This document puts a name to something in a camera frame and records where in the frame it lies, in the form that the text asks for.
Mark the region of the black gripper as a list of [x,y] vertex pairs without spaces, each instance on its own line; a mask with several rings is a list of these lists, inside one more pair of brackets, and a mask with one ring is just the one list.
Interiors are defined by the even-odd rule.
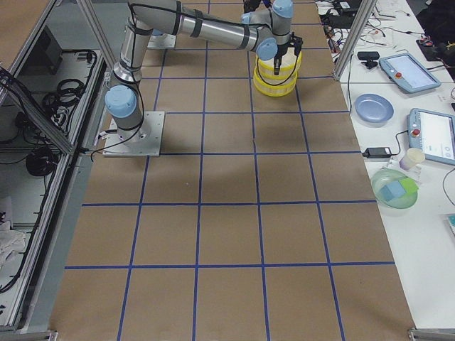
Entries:
[[289,47],[290,35],[274,36],[277,43],[277,53],[274,56],[274,75],[279,75],[282,56],[287,53]]

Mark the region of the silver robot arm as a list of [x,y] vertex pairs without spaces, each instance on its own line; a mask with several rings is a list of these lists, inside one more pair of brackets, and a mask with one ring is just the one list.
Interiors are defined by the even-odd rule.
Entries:
[[123,144],[146,138],[145,114],[139,83],[150,37],[155,31],[222,43],[272,60],[278,73],[282,57],[293,47],[299,54],[301,39],[291,31],[292,1],[274,1],[268,9],[247,12],[240,22],[186,8],[180,1],[129,1],[130,16],[119,60],[114,64],[105,105],[117,125]]

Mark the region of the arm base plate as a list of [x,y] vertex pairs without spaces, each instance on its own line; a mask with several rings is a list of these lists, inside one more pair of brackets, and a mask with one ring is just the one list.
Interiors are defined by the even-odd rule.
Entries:
[[145,111],[143,124],[137,134],[135,130],[116,132],[106,138],[106,157],[158,157],[164,128],[165,112]]
[[175,45],[176,45],[175,36],[167,33],[162,33],[161,31],[153,31],[150,36],[147,49],[148,50],[173,49],[175,48]]

